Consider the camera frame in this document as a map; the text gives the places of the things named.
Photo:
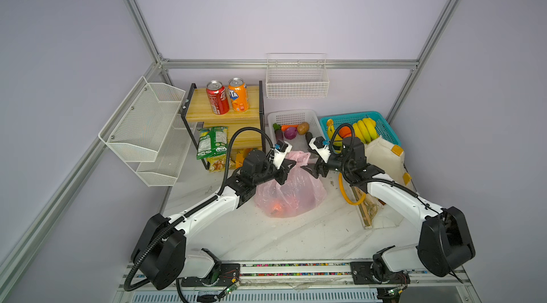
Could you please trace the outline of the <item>white canvas tote bag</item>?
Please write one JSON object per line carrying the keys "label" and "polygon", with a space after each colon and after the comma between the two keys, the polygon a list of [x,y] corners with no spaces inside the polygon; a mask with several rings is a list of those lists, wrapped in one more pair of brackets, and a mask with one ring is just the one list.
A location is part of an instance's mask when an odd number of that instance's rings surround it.
{"label": "white canvas tote bag", "polygon": [[[412,192],[416,191],[412,176],[404,165],[405,152],[402,147],[380,137],[365,145],[365,155],[370,164],[383,169],[396,183]],[[338,177],[338,189],[347,203],[357,207],[365,229],[397,227],[403,221],[403,216],[396,210],[371,194],[349,186],[342,176]]]}

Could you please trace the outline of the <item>orange soda can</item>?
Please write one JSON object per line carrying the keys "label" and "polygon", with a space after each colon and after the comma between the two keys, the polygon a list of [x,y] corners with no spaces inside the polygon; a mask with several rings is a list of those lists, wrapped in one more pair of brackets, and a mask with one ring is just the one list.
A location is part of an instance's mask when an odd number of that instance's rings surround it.
{"label": "orange soda can", "polygon": [[232,108],[240,113],[247,111],[249,109],[249,97],[244,80],[240,78],[231,79],[228,89]]}

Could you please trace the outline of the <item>pink plastic grocery bag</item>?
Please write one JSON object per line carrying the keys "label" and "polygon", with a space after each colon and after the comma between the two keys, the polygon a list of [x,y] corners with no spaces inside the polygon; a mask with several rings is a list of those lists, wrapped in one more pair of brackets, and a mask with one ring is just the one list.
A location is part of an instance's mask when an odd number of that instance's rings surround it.
{"label": "pink plastic grocery bag", "polygon": [[254,196],[256,207],[268,217],[296,217],[320,206],[327,191],[318,178],[314,178],[303,166],[311,164],[313,155],[303,151],[291,151],[289,160],[296,161],[283,185],[271,180],[259,185]]}

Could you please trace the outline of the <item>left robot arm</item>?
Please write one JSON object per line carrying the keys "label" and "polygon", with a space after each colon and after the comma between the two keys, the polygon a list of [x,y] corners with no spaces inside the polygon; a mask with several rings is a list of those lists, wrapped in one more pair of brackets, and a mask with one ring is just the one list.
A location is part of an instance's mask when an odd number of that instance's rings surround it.
{"label": "left robot arm", "polygon": [[132,292],[149,283],[157,290],[168,287],[190,260],[186,245],[191,237],[243,206],[256,194],[257,186],[272,180],[280,185],[286,182],[296,165],[296,161],[287,158],[292,145],[285,141],[273,143],[261,129],[243,127],[237,130],[228,143],[226,155],[230,155],[237,137],[248,131],[265,137],[269,151],[251,151],[242,167],[231,176],[225,168],[218,191],[200,203],[169,217],[159,213],[152,216],[130,257],[132,267],[123,283],[125,291]]}

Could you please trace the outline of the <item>yellow corn chips bag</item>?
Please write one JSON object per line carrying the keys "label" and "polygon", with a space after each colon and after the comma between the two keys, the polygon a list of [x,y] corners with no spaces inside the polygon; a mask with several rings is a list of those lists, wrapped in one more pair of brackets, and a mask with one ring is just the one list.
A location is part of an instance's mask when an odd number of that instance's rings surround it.
{"label": "yellow corn chips bag", "polygon": [[226,155],[226,153],[206,158],[206,161],[209,163],[208,171],[210,173],[224,171],[226,166],[228,166],[228,169],[231,169],[234,166],[234,162],[229,156]]}

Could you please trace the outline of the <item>orange mango gummy bag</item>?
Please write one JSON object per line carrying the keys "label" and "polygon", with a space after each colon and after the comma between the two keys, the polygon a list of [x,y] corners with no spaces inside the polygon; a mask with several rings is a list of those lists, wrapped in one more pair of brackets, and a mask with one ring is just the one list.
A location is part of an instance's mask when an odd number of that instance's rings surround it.
{"label": "orange mango gummy bag", "polygon": [[240,168],[243,166],[243,162],[245,158],[249,155],[251,151],[253,151],[253,149],[239,149],[236,152],[236,158],[235,158],[236,168]]}

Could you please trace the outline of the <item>red cola can middle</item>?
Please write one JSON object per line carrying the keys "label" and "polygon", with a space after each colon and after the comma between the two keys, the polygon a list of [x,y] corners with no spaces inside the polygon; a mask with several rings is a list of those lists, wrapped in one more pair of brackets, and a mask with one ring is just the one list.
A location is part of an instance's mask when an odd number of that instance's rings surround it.
{"label": "red cola can middle", "polygon": [[222,82],[216,80],[209,82],[206,93],[214,114],[224,115],[229,112],[229,100]]}

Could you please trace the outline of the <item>yellow banana left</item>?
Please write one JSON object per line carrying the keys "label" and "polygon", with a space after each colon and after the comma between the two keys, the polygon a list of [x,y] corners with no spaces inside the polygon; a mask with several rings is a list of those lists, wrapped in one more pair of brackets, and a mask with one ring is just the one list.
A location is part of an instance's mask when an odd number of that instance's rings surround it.
{"label": "yellow banana left", "polygon": [[329,140],[333,141],[333,150],[339,153],[343,146],[343,139],[339,135],[334,136],[336,129],[332,119],[327,120],[326,127]]}

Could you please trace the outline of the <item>brown potato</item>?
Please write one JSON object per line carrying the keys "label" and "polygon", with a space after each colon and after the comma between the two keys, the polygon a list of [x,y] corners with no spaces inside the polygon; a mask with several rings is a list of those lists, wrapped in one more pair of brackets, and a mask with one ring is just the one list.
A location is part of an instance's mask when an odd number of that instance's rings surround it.
{"label": "brown potato", "polygon": [[299,135],[306,135],[308,132],[309,132],[309,123],[308,122],[303,122],[303,123],[300,123],[298,126],[297,126],[297,132]]}

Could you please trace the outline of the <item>dark green cucumber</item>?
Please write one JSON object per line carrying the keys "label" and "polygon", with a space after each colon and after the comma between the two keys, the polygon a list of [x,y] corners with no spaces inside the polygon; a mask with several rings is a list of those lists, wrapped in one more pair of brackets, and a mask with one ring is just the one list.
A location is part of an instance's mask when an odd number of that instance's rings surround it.
{"label": "dark green cucumber", "polygon": [[313,139],[313,134],[311,132],[307,132],[305,134],[305,139],[306,139],[306,145],[308,146],[311,140]]}

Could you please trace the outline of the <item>light purple eggplant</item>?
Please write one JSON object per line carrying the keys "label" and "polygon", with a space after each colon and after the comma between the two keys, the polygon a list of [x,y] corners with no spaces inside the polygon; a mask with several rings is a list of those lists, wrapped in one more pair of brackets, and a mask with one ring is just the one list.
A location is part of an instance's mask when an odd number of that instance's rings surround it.
{"label": "light purple eggplant", "polygon": [[283,132],[283,129],[282,129],[282,125],[274,123],[272,125],[272,128],[273,128],[273,131],[274,131],[274,136],[275,136],[275,139],[276,139],[276,143],[285,142],[285,137],[284,137],[284,132]]}

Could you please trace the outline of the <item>yellow banana bunch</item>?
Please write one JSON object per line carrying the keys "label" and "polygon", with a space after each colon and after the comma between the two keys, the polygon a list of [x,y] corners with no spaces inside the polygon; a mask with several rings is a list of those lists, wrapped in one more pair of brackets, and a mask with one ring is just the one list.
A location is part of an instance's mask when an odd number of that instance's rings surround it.
{"label": "yellow banana bunch", "polygon": [[365,144],[379,138],[380,134],[376,130],[376,122],[371,118],[364,118],[353,124],[353,130],[356,136]]}

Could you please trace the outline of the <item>teal plastic fruit basket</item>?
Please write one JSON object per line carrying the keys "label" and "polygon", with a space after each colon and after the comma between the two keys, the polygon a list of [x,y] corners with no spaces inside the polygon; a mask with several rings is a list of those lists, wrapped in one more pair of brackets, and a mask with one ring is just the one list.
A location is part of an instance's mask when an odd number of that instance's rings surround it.
{"label": "teal plastic fruit basket", "polygon": [[379,136],[382,136],[386,141],[389,141],[390,143],[401,146],[401,142],[397,134],[394,132],[394,130],[391,128],[390,124],[385,120],[385,118],[377,111],[365,111],[358,113],[345,113],[335,116],[326,116],[320,118],[319,122],[323,133],[326,133],[327,122],[329,119],[333,120],[334,127],[337,128],[342,123],[353,124],[364,118],[371,118],[376,122],[375,129]]}

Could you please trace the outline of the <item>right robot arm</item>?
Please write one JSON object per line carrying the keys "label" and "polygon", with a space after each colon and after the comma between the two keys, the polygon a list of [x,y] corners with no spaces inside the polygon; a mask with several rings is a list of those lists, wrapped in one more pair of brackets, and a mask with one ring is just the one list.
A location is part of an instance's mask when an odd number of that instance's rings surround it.
{"label": "right robot arm", "polygon": [[306,134],[306,143],[318,160],[305,170],[313,177],[336,171],[342,181],[386,203],[420,233],[415,245],[390,246],[373,256],[372,278],[386,283],[406,270],[427,270],[444,277],[476,255],[464,213],[456,207],[443,208],[397,183],[386,170],[369,162],[365,144],[354,135],[342,139],[340,152],[334,142]]}

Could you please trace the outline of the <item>orange fruit back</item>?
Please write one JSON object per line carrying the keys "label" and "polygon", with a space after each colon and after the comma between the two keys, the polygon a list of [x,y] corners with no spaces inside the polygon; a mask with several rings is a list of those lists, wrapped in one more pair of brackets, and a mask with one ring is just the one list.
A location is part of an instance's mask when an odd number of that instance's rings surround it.
{"label": "orange fruit back", "polygon": [[342,126],[338,131],[338,136],[340,136],[342,139],[352,135],[353,135],[352,130],[347,126]]}

